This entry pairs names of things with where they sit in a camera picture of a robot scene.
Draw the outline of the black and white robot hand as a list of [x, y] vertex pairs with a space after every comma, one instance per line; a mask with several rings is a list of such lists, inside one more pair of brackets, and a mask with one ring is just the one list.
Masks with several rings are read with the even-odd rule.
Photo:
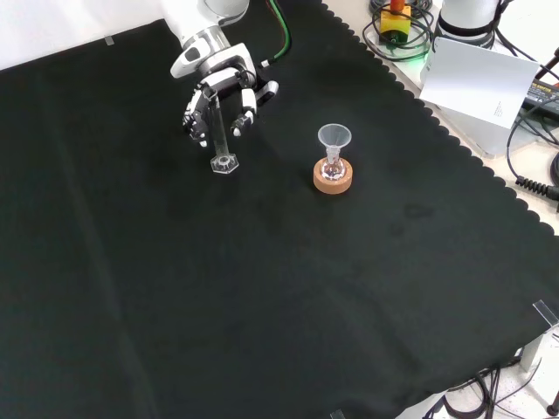
[[202, 76], [183, 114], [185, 133], [202, 144], [210, 136], [209, 106], [213, 93], [221, 96], [232, 90], [241, 92], [241, 111], [231, 124], [233, 136], [240, 137], [255, 121], [259, 108], [279, 90], [276, 81], [260, 77], [243, 43], [214, 51], [207, 41], [198, 39], [179, 55], [170, 72], [176, 79], [193, 72]]

